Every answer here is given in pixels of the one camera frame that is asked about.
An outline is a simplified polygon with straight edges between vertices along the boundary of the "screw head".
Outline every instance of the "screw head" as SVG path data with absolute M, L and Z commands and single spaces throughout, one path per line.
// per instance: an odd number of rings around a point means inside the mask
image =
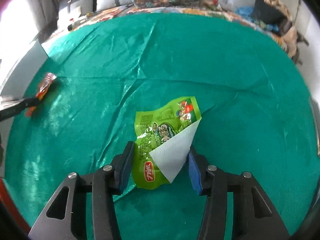
M 252 177 L 252 174 L 248 171 L 244 171 L 244 173 L 242 173 L 242 175 L 245 177 L 245 178 L 251 178 Z
M 208 165 L 208 170 L 209 171 L 216 171 L 217 170 L 217 166 L 216 165 Z
M 103 170 L 104 171 L 111 171 L 112 170 L 112 166 L 111 165 L 105 165 L 105 166 L 103 166 Z
M 77 174 L 75 172 L 71 172 L 71 173 L 69 173 L 68 178 L 74 179 L 76 176 L 77 176 Z

